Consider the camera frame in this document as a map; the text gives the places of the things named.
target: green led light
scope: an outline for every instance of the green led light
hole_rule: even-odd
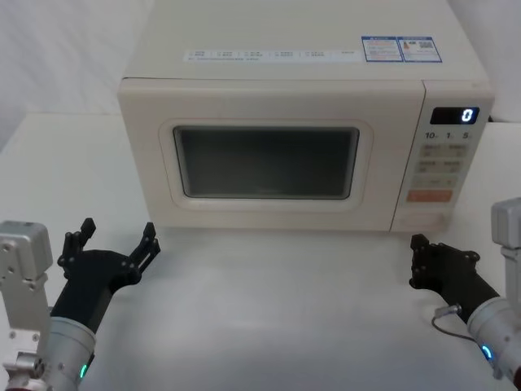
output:
[[[87,367],[87,364],[85,364],[83,367],[81,367],[81,371],[80,371],[80,379],[83,379],[85,377],[85,373],[87,373],[87,369],[89,367]]]

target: microwave top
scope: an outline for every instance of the microwave top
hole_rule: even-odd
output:
[[[487,80],[445,0],[156,0],[125,77]]]

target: cream microwave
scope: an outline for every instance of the cream microwave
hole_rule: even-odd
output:
[[[444,0],[157,0],[119,100],[161,226],[437,231],[493,93]]]

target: label sticker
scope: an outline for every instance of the label sticker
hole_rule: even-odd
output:
[[[360,51],[185,51],[186,63],[358,63]]]
[[[440,53],[432,37],[398,37],[406,63],[441,63]]]
[[[403,63],[396,37],[362,37],[368,63]]]

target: white wall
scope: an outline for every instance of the white wall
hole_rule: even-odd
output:
[[[495,121],[521,122],[521,0],[449,0],[497,92]]]
[[[0,0],[0,149],[27,111],[119,112],[153,0]]]
[[[0,0],[0,148],[27,111],[119,112],[116,88],[152,2]],[[521,1],[451,3],[497,88],[493,115],[521,122]]]

